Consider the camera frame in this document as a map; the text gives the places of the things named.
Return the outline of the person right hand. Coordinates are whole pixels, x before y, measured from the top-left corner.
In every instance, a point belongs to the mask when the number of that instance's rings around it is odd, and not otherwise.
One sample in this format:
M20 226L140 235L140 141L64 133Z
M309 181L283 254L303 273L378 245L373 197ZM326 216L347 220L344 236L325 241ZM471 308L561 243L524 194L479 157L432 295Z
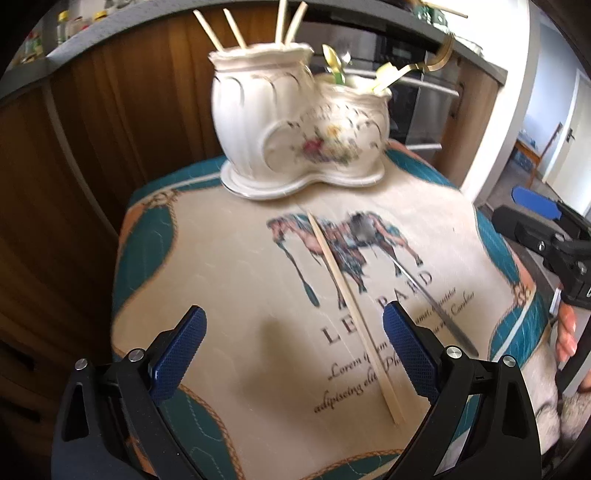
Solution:
M561 302L558 310L556 356L559 363L567 362L577 351L578 340L575 338L578 316L572 305Z

